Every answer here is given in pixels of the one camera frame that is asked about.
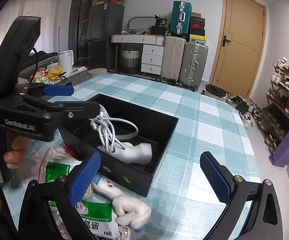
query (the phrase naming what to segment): kettle handle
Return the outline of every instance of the kettle handle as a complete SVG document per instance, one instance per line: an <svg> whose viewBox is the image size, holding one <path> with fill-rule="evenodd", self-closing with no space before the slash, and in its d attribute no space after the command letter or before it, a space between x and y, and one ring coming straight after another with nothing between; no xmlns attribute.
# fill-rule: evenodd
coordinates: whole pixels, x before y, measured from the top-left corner
<svg viewBox="0 0 289 240"><path fill-rule="evenodd" d="M74 59L73 59L73 50L70 50L71 51L71 62L72 62L72 66L73 66L73 63L74 63Z"/></svg>

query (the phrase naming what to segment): metal bolt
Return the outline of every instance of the metal bolt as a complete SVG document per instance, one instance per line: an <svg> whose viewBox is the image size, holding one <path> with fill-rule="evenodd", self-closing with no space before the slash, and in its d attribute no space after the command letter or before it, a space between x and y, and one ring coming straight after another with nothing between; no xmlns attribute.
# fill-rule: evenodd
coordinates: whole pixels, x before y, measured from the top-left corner
<svg viewBox="0 0 289 240"><path fill-rule="evenodd" d="M29 186L34 186L36 183L37 183L37 181L35 179L30 180Z"/></svg>
<svg viewBox="0 0 289 240"><path fill-rule="evenodd" d="M67 178L67 176L66 176L66 175L60 175L60 176L57 178L57 181L60 181L60 182L62 182L62 181L65 181L65 180L66 180L66 178Z"/></svg>
<svg viewBox="0 0 289 240"><path fill-rule="evenodd" d="M240 175L234 176L234 179L235 179L236 181L238 181L238 182L243 181L243 178L242 178Z"/></svg>
<svg viewBox="0 0 289 240"><path fill-rule="evenodd" d="M265 184L267 184L268 186L271 186L271 185L272 185L272 181L269 180L269 179L266 179L264 182L265 182Z"/></svg>
<svg viewBox="0 0 289 240"><path fill-rule="evenodd" d="M51 118L51 114L50 113L45 113L42 116L45 117L45 118Z"/></svg>

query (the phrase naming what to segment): desk leg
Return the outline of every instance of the desk leg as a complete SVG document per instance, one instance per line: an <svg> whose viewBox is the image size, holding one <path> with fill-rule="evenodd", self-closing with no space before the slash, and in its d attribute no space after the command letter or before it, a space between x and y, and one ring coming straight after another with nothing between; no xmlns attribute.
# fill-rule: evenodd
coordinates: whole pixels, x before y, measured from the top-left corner
<svg viewBox="0 0 289 240"><path fill-rule="evenodd" d="M118 71L118 43L116 43L116 60L114 63L114 68L116 70L116 72Z"/></svg>

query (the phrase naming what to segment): blue gripper pad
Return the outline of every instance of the blue gripper pad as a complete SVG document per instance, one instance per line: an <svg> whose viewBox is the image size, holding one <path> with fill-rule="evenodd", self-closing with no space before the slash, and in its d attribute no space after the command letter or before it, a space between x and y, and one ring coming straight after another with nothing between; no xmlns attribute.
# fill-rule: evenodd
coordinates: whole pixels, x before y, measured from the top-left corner
<svg viewBox="0 0 289 240"><path fill-rule="evenodd" d="M69 200L74 206L76 203L80 202L86 193L89 185L92 182L95 174L97 173L100 167L100 154L94 152L93 155L89 155L86 157L80 165L75 166L72 171L68 174L68 183L69 184ZM77 169L80 169L77 175L72 179L70 178L70 174L75 175Z"/></svg>
<svg viewBox="0 0 289 240"><path fill-rule="evenodd" d="M216 159L211 155L210 152L204 152L200 157L200 167L208 179L214 193L218 197L219 201L222 203L230 203L231 187L218 170L217 166L220 167L220 164Z"/></svg>
<svg viewBox="0 0 289 240"><path fill-rule="evenodd" d="M70 86L48 85L43 89L43 93L47 96L72 96L74 88Z"/></svg>

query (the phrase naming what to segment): wooden door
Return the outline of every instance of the wooden door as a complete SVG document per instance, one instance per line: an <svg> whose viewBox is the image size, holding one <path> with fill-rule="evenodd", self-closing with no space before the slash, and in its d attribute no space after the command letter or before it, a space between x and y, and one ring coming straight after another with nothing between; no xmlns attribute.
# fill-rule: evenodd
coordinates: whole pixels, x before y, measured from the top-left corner
<svg viewBox="0 0 289 240"><path fill-rule="evenodd" d="M212 85L247 98L262 55L265 7L254 0L226 0L224 6L223 35Z"/></svg>

